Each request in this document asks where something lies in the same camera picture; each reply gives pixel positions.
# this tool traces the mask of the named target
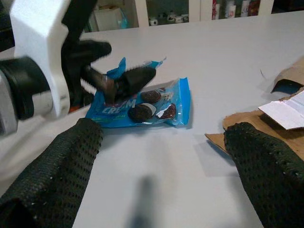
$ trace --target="table surface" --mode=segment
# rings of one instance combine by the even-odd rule
[[[134,216],[140,180],[153,179],[155,227],[262,227],[233,161],[204,133],[223,132],[221,121],[279,99],[275,76],[304,53],[304,12],[267,17],[133,28],[84,34],[110,41],[111,56],[93,66],[105,72],[126,57],[129,67],[161,60],[151,85],[188,77],[192,107],[184,128],[165,124],[104,129],[101,152],[78,211],[75,228],[126,228]],[[0,54],[11,57],[13,50]],[[51,143],[84,117],[42,117],[19,123],[0,141],[0,194]]]

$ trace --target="cookie package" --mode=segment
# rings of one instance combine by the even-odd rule
[[[105,104],[101,92],[96,92],[86,118],[105,128],[132,127],[167,123],[187,125],[191,96],[187,78],[144,88],[122,103]]]

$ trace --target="chocolate cookie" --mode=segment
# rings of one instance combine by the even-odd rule
[[[135,123],[142,123],[152,118],[153,113],[148,106],[143,104],[137,104],[134,108],[130,108],[128,110],[128,116]]]
[[[156,90],[151,90],[141,93],[142,100],[150,104],[158,102],[161,99],[161,97],[162,95]]]
[[[151,111],[152,111],[152,116],[154,115],[154,113],[156,112],[156,107],[150,103],[142,103],[142,105],[148,106]]]
[[[162,120],[173,119],[176,115],[176,106],[171,103],[166,109],[160,110],[156,116]]]

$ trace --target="cardboard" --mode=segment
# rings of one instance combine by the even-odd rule
[[[298,86],[298,88],[304,86],[304,57],[301,57],[290,68],[283,70],[276,77],[272,92],[281,84]]]
[[[223,121],[224,129],[236,123],[247,122],[268,135],[283,140],[302,160],[304,160],[304,129],[286,130],[260,110],[236,113]],[[225,153],[224,134],[205,134],[206,137]]]
[[[213,142],[217,147],[219,147],[223,152],[230,154],[226,151],[225,142],[224,142],[224,134],[205,134],[205,136]]]

